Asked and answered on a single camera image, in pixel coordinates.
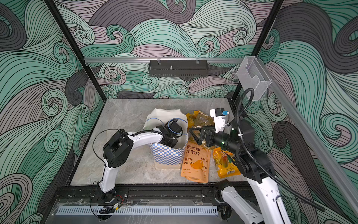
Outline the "gold snack bag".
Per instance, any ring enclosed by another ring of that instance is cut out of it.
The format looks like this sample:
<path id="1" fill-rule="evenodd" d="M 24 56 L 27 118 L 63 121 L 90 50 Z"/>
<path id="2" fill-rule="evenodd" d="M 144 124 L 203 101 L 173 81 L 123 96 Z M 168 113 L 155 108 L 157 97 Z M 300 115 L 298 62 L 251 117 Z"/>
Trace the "gold snack bag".
<path id="1" fill-rule="evenodd" d="M 192 113 L 187 113 L 186 118 L 188 121 L 189 140 L 191 142 L 195 142 L 195 140 L 193 135 L 189 132 L 190 128 L 202 128 L 203 126 L 212 126 L 214 128 L 213 118 L 200 110 L 193 111 Z"/>

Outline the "orange potato chips bag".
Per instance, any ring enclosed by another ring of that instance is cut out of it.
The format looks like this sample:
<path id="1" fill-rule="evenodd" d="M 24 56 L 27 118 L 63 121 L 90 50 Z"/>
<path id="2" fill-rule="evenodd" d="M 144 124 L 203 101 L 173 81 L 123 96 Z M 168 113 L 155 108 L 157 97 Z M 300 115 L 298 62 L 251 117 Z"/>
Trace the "orange potato chips bag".
<path id="1" fill-rule="evenodd" d="M 208 183 L 211 151 L 189 141 L 181 167 L 181 177 L 196 183 Z"/>

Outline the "blue checkered paper bag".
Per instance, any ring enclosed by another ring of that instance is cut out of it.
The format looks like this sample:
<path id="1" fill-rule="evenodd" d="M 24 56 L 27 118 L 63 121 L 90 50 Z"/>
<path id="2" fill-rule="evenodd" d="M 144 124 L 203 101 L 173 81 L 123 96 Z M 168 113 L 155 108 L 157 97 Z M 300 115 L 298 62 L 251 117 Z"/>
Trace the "blue checkered paper bag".
<path id="1" fill-rule="evenodd" d="M 146 119 L 144 130 L 162 132 L 162 140 L 150 143 L 156 169 L 180 169 L 188 142 L 188 121 L 179 109 L 155 108 Z"/>

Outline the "yellow snack bag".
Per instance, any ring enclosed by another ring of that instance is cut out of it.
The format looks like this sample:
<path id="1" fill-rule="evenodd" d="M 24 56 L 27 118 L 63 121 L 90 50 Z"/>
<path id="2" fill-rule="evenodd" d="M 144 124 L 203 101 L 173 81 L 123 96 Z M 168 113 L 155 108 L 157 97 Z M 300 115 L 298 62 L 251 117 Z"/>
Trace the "yellow snack bag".
<path id="1" fill-rule="evenodd" d="M 213 159 L 219 178 L 223 179 L 226 177 L 241 175 L 241 172 L 235 164 L 233 156 L 234 154 L 228 151 L 223 151 L 220 147 L 213 150 Z"/>

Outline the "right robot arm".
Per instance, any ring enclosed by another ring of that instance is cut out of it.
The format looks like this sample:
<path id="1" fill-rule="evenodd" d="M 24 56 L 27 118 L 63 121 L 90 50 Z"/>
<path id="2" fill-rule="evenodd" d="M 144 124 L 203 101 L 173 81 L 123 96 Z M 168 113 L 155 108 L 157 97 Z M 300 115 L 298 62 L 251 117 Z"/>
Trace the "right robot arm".
<path id="1" fill-rule="evenodd" d="M 299 194 L 279 180 L 267 154 L 255 146 L 253 142 L 255 131 L 250 124 L 245 126 L 241 118 L 241 115 L 253 101 L 254 89 L 245 90 L 240 96 L 238 104 L 242 104 L 248 93 L 250 94 L 248 103 L 243 108 L 238 107 L 236 110 L 236 137 L 232 137 L 223 131 L 227 113 L 223 108 L 214 110 L 214 126 L 189 129 L 198 145 L 205 142 L 207 147 L 218 146 L 234 154 L 232 161 L 252 188 L 260 210 L 254 209 L 227 180 L 216 184 L 219 201 L 227 203 L 246 224 L 289 224 L 291 221 L 282 201 L 283 196 L 279 192 L 279 188 L 282 187 L 295 196 L 295 201 L 325 212 L 324 207 Z"/>

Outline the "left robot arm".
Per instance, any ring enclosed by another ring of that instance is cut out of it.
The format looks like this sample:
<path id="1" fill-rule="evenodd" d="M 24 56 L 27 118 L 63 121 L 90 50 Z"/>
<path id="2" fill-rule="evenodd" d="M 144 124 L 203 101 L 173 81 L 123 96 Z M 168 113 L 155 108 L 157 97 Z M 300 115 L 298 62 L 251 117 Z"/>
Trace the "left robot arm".
<path id="1" fill-rule="evenodd" d="M 100 203 L 111 203 L 116 197 L 115 180 L 119 167 L 127 162 L 133 149 L 144 145 L 150 146 L 157 164 L 179 169 L 187 145 L 186 129 L 179 121 L 187 124 L 186 120 L 173 118 L 150 130 L 127 132 L 118 129 L 103 146 L 103 157 L 100 159 L 104 164 L 103 174 L 91 198 Z"/>

